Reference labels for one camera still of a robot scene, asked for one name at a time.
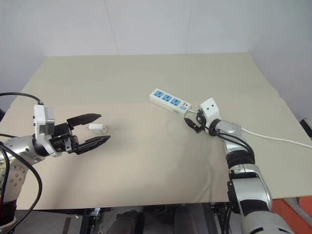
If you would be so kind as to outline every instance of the power strip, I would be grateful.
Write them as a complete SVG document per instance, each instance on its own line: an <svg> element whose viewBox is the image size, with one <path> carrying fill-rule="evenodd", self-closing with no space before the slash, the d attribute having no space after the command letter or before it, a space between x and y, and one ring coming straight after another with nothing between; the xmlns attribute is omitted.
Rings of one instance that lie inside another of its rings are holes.
<svg viewBox="0 0 312 234"><path fill-rule="evenodd" d="M185 117L186 113L191 108L191 104L168 94L160 89L155 89L150 94L150 101L162 108Z"/></svg>

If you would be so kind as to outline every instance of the small white object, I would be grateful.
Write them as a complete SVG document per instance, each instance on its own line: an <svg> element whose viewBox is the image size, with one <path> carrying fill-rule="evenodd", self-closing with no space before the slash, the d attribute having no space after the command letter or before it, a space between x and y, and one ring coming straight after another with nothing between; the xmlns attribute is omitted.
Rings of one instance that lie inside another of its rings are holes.
<svg viewBox="0 0 312 234"><path fill-rule="evenodd" d="M197 114L197 112L196 112L196 111L193 111L193 110L189 110L189 112L194 113L194 114Z"/></svg>
<svg viewBox="0 0 312 234"><path fill-rule="evenodd" d="M199 107L203 110L204 116L206 118L206 127L209 128L212 121L216 118L221 119L219 108L215 103L213 98L204 101Z"/></svg>
<svg viewBox="0 0 312 234"><path fill-rule="evenodd" d="M191 104L175 97L160 89L155 89L150 94L150 101L162 108L185 117L186 113L190 110Z"/></svg>
<svg viewBox="0 0 312 234"><path fill-rule="evenodd" d="M105 134L106 128L103 124L90 123L88 129L94 134Z"/></svg>

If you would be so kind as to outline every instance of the electrical cord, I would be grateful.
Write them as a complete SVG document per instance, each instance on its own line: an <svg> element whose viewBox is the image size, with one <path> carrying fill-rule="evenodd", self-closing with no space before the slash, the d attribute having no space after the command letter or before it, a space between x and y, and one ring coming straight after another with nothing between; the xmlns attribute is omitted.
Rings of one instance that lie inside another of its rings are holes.
<svg viewBox="0 0 312 234"><path fill-rule="evenodd" d="M198 116L196 117L196 120L197 120L197 122L201 126L203 126L205 129L207 129L209 133L211 132L211 130L202 121L200 121L200 118ZM253 151L252 147L247 142L245 142L243 139L241 139L241 138L239 138L237 136L233 136L231 134L227 134L227 133L216 132L215 135L218 136L221 139L227 140L227 141L229 141L231 143L234 143L236 145L240 145L241 147L245 148L247 150L247 152L249 152L254 157L254 151ZM232 138L242 142L242 144L237 142L237 141L234 141L234 140L228 139L226 137L223 137L223 136L232 137Z"/></svg>
<svg viewBox="0 0 312 234"><path fill-rule="evenodd" d="M271 140L280 140L280 141L285 141L285 142L289 142L289 143L293 143L293 144L296 144L296 145L301 145L301 146L304 146L304 147L307 147L307 148L310 148L312 149L312 146L310 145L306 145L306 144L303 144L303 143L300 143L300 142L297 142L297 141L293 141L293 140L287 140L287 139L282 139L282 138L276 138L276 137L272 137L272 136L265 136L265 135L261 135L261 134L258 134L258 133L253 133L245 128L242 128L242 130L246 133L249 133L249 134L252 134L252 135L255 135L257 137L263 137L263 138L267 138L267 139L271 139Z"/></svg>
<svg viewBox="0 0 312 234"><path fill-rule="evenodd" d="M16 154L14 151L12 151L10 148L6 147L3 144L0 145L0 148L2 148L4 151L10 153L17 160L19 160L21 163L23 163L30 171L32 171L32 173L35 175L35 177L38 181L38 194L37 194L35 201L30 206L30 208L25 212L25 214L9 230L7 230L5 232L5 234L9 234L12 230L14 230L16 228L17 225L19 225L29 215L29 213L33 210L35 205L38 203L40 196L41 196L41 193L42 193L42 180L41 180L38 172L36 171L36 169L32 165L30 165L25 159L23 159L21 156L19 156L18 154Z"/></svg>
<svg viewBox="0 0 312 234"><path fill-rule="evenodd" d="M236 139L236 140L239 140L240 142L243 143L243 145L242 145L242 144L238 144L238 142L232 141L232 140L230 140L230 139L228 139L228 138L221 137L222 135L228 136L228 137L232 137L232 138L234 138L234 139ZM254 156L254 151L253 151L252 147L251 147L247 142L245 142L243 139L241 139L241 138L239 138L239 137L237 137L237 136L233 136L233 135L231 135L231 134L220 133L220 132L219 132L219 133L216 133L216 136L218 136L218 137L220 137L220 138L222 138L222 139L224 139L224 140L227 140L227 141L229 141L229 142L232 142L232 143L234 143L234 144L238 144L238 145L244 147L252 156Z"/></svg>
<svg viewBox="0 0 312 234"><path fill-rule="evenodd" d="M0 147L0 152L2 153L2 155L4 157L4 161L5 161L5 174L4 174L3 184L1 187L1 209L3 210L2 204L3 204L3 199L4 199L4 191L5 191L5 187L6 187L6 182L8 180L9 172L10 172L10 159L9 159L6 151L3 150L1 147Z"/></svg>
<svg viewBox="0 0 312 234"><path fill-rule="evenodd" d="M16 138L17 136L12 136L4 133L0 133L0 137L9 137L9 138Z"/></svg>
<svg viewBox="0 0 312 234"><path fill-rule="evenodd" d="M223 223L222 223L222 227L221 227L221 234L225 234L224 231L226 229L226 220L229 214L229 210L230 210L230 206L227 207L226 211L225 211L225 215L223 218Z"/></svg>
<svg viewBox="0 0 312 234"><path fill-rule="evenodd" d="M36 100L38 102L38 105L43 105L43 102L39 98L31 94L18 93L18 92L17 93L16 92L0 93L0 97L8 96L8 95L26 96L26 97L33 98L34 100Z"/></svg>
<svg viewBox="0 0 312 234"><path fill-rule="evenodd" d="M227 215L226 220L225 220L225 233L226 234L229 234L229 230L230 230L231 213L232 213L232 208L230 207L228 215Z"/></svg>

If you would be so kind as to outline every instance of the beige table surface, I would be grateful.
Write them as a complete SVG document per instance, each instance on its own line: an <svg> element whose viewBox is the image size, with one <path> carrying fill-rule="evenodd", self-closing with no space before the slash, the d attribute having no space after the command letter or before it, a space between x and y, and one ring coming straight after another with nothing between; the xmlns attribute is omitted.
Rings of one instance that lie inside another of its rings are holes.
<svg viewBox="0 0 312 234"><path fill-rule="evenodd" d="M36 209L228 200L221 140L196 134L182 118L149 102L155 88L192 103L193 110L213 97L226 120L311 144L249 54L51 57L23 92L52 106L56 124L81 114L102 114L95 123L108 126L112 137L88 153L63 153L36 164L43 181ZM33 134L34 104L17 97L0 132ZM80 142L95 136L85 126L74 133ZM255 151L273 198L312 194L311 149L243 136ZM36 194L37 183L29 172L18 209L27 209Z"/></svg>

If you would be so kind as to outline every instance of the black wire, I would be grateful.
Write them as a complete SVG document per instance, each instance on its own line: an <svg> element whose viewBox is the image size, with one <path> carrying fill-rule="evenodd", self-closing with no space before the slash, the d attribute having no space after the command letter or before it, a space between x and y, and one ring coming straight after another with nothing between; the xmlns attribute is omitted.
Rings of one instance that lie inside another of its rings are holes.
<svg viewBox="0 0 312 234"><path fill-rule="evenodd" d="M0 137L9 137L9 138L16 138L17 136L12 136L4 133L0 133Z"/></svg>
<svg viewBox="0 0 312 234"><path fill-rule="evenodd" d="M4 174L3 184L1 187L1 209L3 210L4 191L5 191L6 182L8 180L9 172L10 172L10 159L9 159L8 155L6 154L5 150L0 148L0 152L2 153L2 155L4 157L4 161L5 161L5 174Z"/></svg>
<svg viewBox="0 0 312 234"><path fill-rule="evenodd" d="M222 223L222 230L221 230L222 233L224 233L224 231L225 231L225 229L226 229L226 220L227 220L227 218L228 218L229 211L230 211L230 206L228 206L227 209L226 209L226 211L225 211L225 215L224 215L223 223Z"/></svg>
<svg viewBox="0 0 312 234"><path fill-rule="evenodd" d="M38 172L36 171L36 169L32 165L30 165L25 159L23 159L21 156L16 154L14 151L9 149L5 145L0 145L0 147L3 150L5 150L6 152L13 155L17 160L19 160L21 163L23 163L30 171L32 171L32 173L35 175L35 177L38 181L38 194L37 194L35 201L30 206L30 208L26 211L26 213L5 233L5 234L9 234L12 230L14 230L16 228L17 225L19 225L29 215L29 213L32 211L32 209L35 207L35 205L38 203L40 196L41 196L41 193L42 193L42 180L41 180Z"/></svg>
<svg viewBox="0 0 312 234"><path fill-rule="evenodd" d="M229 234L231 213L232 213L232 208L230 207L229 213L225 221L225 233L226 234Z"/></svg>
<svg viewBox="0 0 312 234"><path fill-rule="evenodd" d="M224 135L224 136L232 137L232 138L234 138L236 140L239 140L240 142L242 142L245 146L247 146L249 148L250 153L254 156L254 151L253 151L252 147L247 142L245 142L243 139L241 139L241 138L239 138L237 136L233 136L231 134L227 134L227 133L217 133L216 135L218 137L220 137L220 135Z"/></svg>
<svg viewBox="0 0 312 234"><path fill-rule="evenodd" d="M201 126L204 126L205 129L207 129L208 132L210 133L211 130L210 130L207 126L205 126L205 125L198 119L198 117L196 117L196 120L197 120L198 123L201 124ZM254 151L253 151L252 147L251 147L247 142L245 142L243 139L241 139L241 138L239 138L239 137L237 137L237 136L233 136L233 135L231 135L231 134L227 134L227 133L220 133L220 132L218 132L218 133L215 133L215 135L218 136L218 137L221 138L221 139L224 139L224 140L227 140L227 141L229 141L229 142L231 142L231 143L240 145L241 147L245 148L245 149L254 157ZM234 139L236 139L236 140L239 140L239 141L242 142L243 144L241 144L241 143L239 143L239 142L237 142L237 141L228 139L228 138L226 138L226 137L223 137L222 135L228 136L228 137L232 137L232 138L234 138Z"/></svg>
<svg viewBox="0 0 312 234"><path fill-rule="evenodd" d="M8 95L26 96L26 97L33 98L34 100L36 100L38 102L38 105L43 105L43 102L39 98L37 98L36 96L31 95L31 94L15 93L15 92L0 93L0 97L1 96L8 96Z"/></svg>
<svg viewBox="0 0 312 234"><path fill-rule="evenodd" d="M254 157L254 151L252 150L252 148L249 148L247 145L243 145L243 144L241 144L241 143L238 143L237 141L228 139L228 138L223 137L222 135L219 135L219 134L217 134L216 136L218 136L218 137L221 138L221 139L227 140L227 141L229 141L229 142L231 142L231 143L234 143L234 144L236 144L236 145L240 145L241 147L244 147L244 148Z"/></svg>

